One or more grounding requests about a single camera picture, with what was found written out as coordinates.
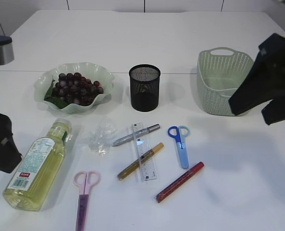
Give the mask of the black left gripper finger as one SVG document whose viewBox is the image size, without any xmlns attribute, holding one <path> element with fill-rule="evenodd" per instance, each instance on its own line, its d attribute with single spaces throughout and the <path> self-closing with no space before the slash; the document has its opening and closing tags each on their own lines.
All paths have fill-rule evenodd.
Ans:
<svg viewBox="0 0 285 231">
<path fill-rule="evenodd" d="M 22 155 L 13 140 L 12 122 L 0 113 L 0 171 L 12 173 L 21 161 Z"/>
</svg>

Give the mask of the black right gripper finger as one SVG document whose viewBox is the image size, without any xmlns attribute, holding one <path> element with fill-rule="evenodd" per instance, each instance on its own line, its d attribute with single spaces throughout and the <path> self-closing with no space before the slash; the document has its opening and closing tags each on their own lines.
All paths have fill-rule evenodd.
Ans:
<svg viewBox="0 0 285 231">
<path fill-rule="evenodd" d="M 262 111 L 264 122 L 267 125 L 285 120 L 285 96 L 273 99 Z"/>
<path fill-rule="evenodd" d="M 229 105 L 239 115 L 279 97 L 285 97 L 285 37 L 273 33 L 259 45 L 254 64 Z"/>
</svg>

